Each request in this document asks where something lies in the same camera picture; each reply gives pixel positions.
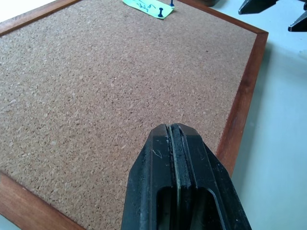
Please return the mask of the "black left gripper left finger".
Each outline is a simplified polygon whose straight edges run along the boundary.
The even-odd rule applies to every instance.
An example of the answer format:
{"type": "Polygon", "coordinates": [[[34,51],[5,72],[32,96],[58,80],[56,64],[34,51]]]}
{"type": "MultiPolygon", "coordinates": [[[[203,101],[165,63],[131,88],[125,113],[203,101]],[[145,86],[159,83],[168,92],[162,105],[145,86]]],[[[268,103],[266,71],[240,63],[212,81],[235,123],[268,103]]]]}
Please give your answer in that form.
{"type": "Polygon", "coordinates": [[[121,230],[179,230],[172,128],[151,130],[130,169],[121,230]]]}

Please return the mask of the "cork board with wooden frame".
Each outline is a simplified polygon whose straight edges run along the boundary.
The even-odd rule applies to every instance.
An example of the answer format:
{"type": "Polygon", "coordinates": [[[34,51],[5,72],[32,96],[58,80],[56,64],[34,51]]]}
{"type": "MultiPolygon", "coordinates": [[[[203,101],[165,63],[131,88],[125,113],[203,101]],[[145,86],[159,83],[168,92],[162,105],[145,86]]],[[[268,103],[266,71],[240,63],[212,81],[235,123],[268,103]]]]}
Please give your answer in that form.
{"type": "Polygon", "coordinates": [[[150,131],[216,151],[256,34],[182,2],[81,0],[0,37],[0,171],[88,230],[120,230],[150,131]]]}

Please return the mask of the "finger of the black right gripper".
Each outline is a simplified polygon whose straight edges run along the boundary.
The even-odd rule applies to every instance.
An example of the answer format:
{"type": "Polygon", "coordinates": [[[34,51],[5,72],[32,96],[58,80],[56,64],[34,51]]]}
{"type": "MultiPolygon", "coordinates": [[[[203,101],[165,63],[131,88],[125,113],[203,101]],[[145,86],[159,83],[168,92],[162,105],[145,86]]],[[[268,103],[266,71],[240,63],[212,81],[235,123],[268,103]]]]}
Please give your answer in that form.
{"type": "Polygon", "coordinates": [[[260,13],[276,4],[278,0],[244,0],[238,10],[238,14],[255,14],[260,13]]]}
{"type": "Polygon", "coordinates": [[[298,19],[288,26],[289,32],[307,32],[307,11],[305,11],[298,19]]]}

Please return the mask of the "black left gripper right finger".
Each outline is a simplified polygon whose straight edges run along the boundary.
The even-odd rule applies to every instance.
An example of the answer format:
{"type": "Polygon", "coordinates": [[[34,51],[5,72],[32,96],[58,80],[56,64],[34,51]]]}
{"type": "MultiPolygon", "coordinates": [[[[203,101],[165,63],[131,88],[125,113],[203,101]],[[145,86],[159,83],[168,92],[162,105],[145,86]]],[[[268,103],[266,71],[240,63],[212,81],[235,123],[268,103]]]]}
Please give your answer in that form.
{"type": "Polygon", "coordinates": [[[170,126],[176,180],[174,230],[252,230],[225,167],[201,136],[182,124],[170,126]]]}

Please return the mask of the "green paper note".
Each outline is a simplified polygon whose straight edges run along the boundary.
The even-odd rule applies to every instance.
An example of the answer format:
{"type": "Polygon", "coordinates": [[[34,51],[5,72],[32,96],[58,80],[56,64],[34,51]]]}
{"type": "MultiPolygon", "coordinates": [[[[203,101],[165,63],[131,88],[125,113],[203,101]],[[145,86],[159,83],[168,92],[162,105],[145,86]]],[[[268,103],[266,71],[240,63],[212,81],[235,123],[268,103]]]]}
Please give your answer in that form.
{"type": "Polygon", "coordinates": [[[175,9],[165,3],[162,3],[158,0],[122,0],[126,5],[140,10],[154,18],[158,18],[159,8],[164,9],[165,18],[175,9]]]}

